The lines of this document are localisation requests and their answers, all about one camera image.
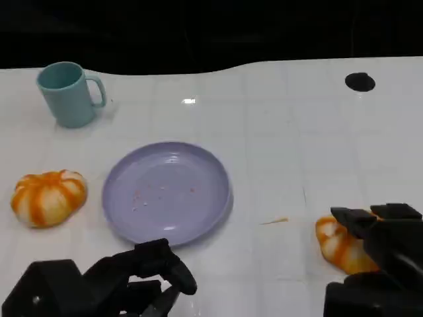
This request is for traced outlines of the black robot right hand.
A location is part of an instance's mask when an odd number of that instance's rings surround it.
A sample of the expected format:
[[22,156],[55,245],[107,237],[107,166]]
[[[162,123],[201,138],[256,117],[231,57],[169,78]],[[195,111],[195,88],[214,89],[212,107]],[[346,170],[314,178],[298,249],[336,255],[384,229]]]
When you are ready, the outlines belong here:
[[372,205],[369,211],[331,207],[332,216],[402,289],[422,292],[422,214],[406,203]]

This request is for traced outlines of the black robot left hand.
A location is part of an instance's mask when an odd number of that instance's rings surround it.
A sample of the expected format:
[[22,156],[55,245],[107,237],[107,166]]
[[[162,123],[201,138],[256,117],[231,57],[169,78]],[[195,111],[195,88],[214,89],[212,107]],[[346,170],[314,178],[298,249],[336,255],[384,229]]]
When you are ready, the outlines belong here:
[[104,257],[83,278],[93,294],[93,316],[168,316],[179,294],[198,290],[165,238]]

